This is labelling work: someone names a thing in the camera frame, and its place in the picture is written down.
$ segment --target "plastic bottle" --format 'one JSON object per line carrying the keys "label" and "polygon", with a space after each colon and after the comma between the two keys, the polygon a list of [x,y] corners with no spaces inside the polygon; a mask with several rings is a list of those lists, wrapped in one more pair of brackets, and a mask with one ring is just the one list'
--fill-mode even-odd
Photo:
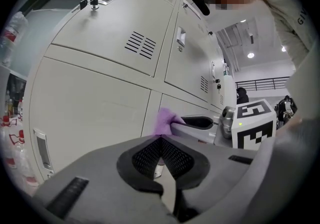
{"label": "plastic bottle", "polygon": [[9,104],[8,104],[8,115],[9,115],[9,118],[14,117],[14,104],[12,102],[12,98],[10,99]]}
{"label": "plastic bottle", "polygon": [[5,116],[9,115],[9,113],[8,113],[9,101],[10,101],[10,92],[9,92],[9,90],[7,90],[6,94],[5,94],[5,105],[4,105],[4,115]]}
{"label": "plastic bottle", "polygon": [[25,143],[25,136],[24,136],[24,131],[20,130],[19,131],[19,140],[14,141],[12,139],[12,135],[10,136],[10,139],[12,141],[12,144],[14,145],[14,160],[16,162],[18,171],[21,173],[23,179],[25,182],[32,187],[37,187],[39,185],[35,174],[31,168],[31,165],[29,163],[28,157],[27,157],[27,150],[24,147]]}
{"label": "plastic bottle", "polygon": [[19,104],[18,104],[18,119],[21,119],[21,107],[22,107],[22,99],[19,100]]}
{"label": "plastic bottle", "polygon": [[10,120],[9,116],[5,115],[2,119],[1,129],[0,129],[0,141],[1,141],[1,149],[2,149],[2,157],[4,158],[4,162],[12,169],[17,168],[14,156],[13,156],[13,147],[9,138],[9,126]]}
{"label": "plastic bottle", "polygon": [[4,35],[0,40],[0,59],[2,64],[10,67],[15,46],[21,40],[23,33],[26,31],[28,21],[21,11],[17,12],[7,26],[4,28]]}
{"label": "plastic bottle", "polygon": [[20,119],[22,122],[23,119],[23,107],[24,107],[24,97],[22,97],[21,106],[20,106]]}

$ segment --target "lock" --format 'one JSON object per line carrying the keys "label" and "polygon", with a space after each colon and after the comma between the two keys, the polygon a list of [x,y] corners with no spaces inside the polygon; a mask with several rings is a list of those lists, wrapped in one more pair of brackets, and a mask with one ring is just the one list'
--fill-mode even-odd
{"label": "lock", "polygon": [[99,8],[98,0],[90,0],[90,5],[92,5],[92,10],[96,10]]}
{"label": "lock", "polygon": [[80,2],[80,10],[82,10],[83,8],[85,8],[88,4],[88,0],[82,0]]}

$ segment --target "white jacket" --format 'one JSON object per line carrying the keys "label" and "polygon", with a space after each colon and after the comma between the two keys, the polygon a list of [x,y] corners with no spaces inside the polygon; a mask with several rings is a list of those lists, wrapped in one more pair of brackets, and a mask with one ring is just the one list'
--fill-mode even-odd
{"label": "white jacket", "polygon": [[275,28],[296,68],[310,51],[317,31],[299,0],[265,0],[274,17]]}

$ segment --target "shelf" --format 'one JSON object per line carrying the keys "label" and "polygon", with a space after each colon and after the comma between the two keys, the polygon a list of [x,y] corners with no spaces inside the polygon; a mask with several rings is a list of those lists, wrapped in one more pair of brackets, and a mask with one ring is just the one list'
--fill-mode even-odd
{"label": "shelf", "polygon": [[5,69],[9,70],[9,71],[10,71],[10,74],[16,76],[17,78],[20,78],[20,79],[22,79],[22,80],[27,81],[27,77],[26,77],[26,76],[24,76],[24,75],[22,75],[22,74],[20,74],[20,73],[18,73],[18,72],[16,72],[16,71],[10,69],[9,67],[7,67],[7,66],[5,66],[5,65],[3,65],[3,64],[0,64],[0,67],[3,67],[3,68],[5,68]]}

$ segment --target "white box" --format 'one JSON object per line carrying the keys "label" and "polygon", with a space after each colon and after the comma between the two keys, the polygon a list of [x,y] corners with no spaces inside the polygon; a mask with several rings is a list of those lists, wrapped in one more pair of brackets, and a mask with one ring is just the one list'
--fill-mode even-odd
{"label": "white box", "polygon": [[231,127],[232,147],[258,150],[261,142],[276,135],[277,115],[265,100],[236,105]]}

